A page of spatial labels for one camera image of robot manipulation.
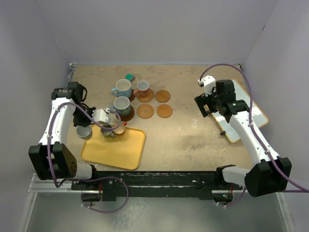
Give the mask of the grey mug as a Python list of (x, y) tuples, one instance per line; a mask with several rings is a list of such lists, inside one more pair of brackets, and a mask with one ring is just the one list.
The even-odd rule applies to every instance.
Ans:
[(88, 125), (86, 127), (77, 126), (76, 127), (76, 134), (78, 137), (84, 140), (90, 140), (92, 137), (92, 127)]

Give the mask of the small olive grey cup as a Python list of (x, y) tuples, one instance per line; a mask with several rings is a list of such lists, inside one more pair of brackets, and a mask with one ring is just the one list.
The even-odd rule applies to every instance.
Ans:
[(115, 134), (114, 134), (114, 132), (112, 130), (112, 125), (105, 125), (104, 127), (105, 127), (104, 129), (103, 128), (100, 129), (101, 134), (104, 137), (112, 137), (112, 138), (114, 138)]

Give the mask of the dark brown wooden coaster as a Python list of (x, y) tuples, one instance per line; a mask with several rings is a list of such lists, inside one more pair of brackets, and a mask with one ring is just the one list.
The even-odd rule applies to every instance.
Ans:
[(133, 101), (135, 99), (134, 90), (131, 90), (131, 96), (129, 97), (130, 101)]
[(135, 115), (135, 110), (131, 106), (129, 114), (127, 116), (120, 116), (120, 118), (121, 118), (122, 121), (130, 121), (134, 117), (134, 115)]

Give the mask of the blue floral mug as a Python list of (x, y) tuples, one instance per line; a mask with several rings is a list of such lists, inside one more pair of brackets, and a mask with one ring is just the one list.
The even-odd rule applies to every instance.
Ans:
[(115, 110), (120, 116), (128, 116), (130, 113), (130, 100), (125, 96), (120, 96), (114, 100), (113, 106), (108, 109)]

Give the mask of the large light blue mug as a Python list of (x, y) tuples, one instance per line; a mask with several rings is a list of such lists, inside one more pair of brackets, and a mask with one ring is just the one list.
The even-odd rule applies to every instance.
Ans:
[(111, 93), (117, 97), (130, 98), (132, 94), (131, 82), (127, 79), (117, 81), (116, 87), (111, 90)]

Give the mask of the orange wooden coaster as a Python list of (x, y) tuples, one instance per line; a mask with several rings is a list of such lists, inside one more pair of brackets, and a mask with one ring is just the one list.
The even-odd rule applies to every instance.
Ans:
[(165, 89), (161, 89), (156, 92), (155, 98), (158, 102), (167, 102), (170, 99), (170, 93)]
[(168, 104), (161, 104), (156, 109), (157, 114), (162, 118), (168, 118), (172, 115), (173, 109)]

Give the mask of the woven light brown coaster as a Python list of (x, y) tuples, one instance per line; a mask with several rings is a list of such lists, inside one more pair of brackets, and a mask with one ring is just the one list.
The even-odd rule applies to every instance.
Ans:
[(146, 91), (134, 90), (133, 94), (140, 102), (150, 102), (154, 98), (154, 92), (149, 88)]
[(154, 108), (147, 103), (143, 103), (137, 108), (137, 115), (142, 119), (149, 119), (154, 114)]

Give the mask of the pink cup orange handle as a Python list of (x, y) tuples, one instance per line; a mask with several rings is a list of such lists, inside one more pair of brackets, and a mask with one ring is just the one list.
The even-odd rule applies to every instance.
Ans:
[(150, 87), (150, 84), (147, 82), (147, 81), (139, 81), (137, 83), (137, 89), (134, 90), (133, 94), (136, 96), (136, 97), (147, 97), (148, 96), (148, 92), (149, 92), (149, 87)]

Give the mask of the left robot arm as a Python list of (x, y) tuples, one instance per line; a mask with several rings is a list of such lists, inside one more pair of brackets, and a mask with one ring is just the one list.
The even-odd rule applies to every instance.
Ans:
[(52, 92), (52, 111), (45, 132), (39, 143), (28, 150), (40, 180), (81, 179), (88, 189), (98, 187), (99, 177), (93, 174), (94, 167), (78, 163), (66, 147), (70, 125), (84, 129), (91, 125), (95, 108), (84, 104), (86, 97), (86, 87), (78, 82), (69, 82), (67, 87)]

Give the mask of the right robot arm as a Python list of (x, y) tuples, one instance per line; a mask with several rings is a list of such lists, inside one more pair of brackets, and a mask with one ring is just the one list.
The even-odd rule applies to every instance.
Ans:
[(251, 156), (251, 170), (229, 165), (218, 168), (215, 185), (226, 189), (232, 184), (245, 187), (252, 197), (284, 191), (285, 176), (289, 176), (292, 164), (288, 158), (281, 158), (261, 134), (255, 122), (249, 120), (249, 106), (237, 97), (232, 80), (216, 81), (205, 76), (198, 81), (204, 93), (195, 97), (203, 116), (218, 112), (234, 129)]

